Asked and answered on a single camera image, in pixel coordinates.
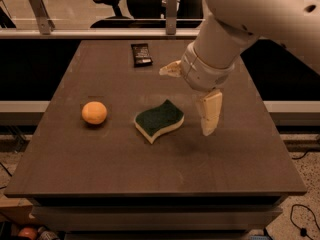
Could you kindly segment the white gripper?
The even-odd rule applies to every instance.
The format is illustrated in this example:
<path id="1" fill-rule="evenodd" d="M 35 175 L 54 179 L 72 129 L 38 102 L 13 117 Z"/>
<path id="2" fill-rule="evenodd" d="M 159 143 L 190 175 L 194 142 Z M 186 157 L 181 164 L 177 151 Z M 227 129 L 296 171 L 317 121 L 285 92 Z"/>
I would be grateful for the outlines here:
<path id="1" fill-rule="evenodd" d="M 207 92 L 222 86 L 233 70 L 233 64 L 224 69 L 209 66 L 196 54 L 194 43 L 190 43 L 181 57 L 181 61 L 177 60 L 162 67 L 159 74 L 176 78 L 182 74 L 192 89 Z M 222 100 L 223 94 L 219 89 L 215 89 L 199 99 L 199 114 L 204 136 L 209 136 L 217 128 Z"/>

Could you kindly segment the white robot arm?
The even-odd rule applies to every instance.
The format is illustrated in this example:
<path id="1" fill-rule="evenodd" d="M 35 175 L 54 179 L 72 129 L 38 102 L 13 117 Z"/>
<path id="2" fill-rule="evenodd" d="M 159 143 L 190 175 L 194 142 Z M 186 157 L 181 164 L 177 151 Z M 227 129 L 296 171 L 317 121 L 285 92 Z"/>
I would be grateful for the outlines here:
<path id="1" fill-rule="evenodd" d="M 182 77 L 198 91 L 202 133 L 217 128 L 222 107 L 220 86 L 239 55 L 259 38 L 284 47 L 320 73 L 320 0 L 205 0 L 208 14 L 197 38 L 179 61 L 160 69 Z"/>

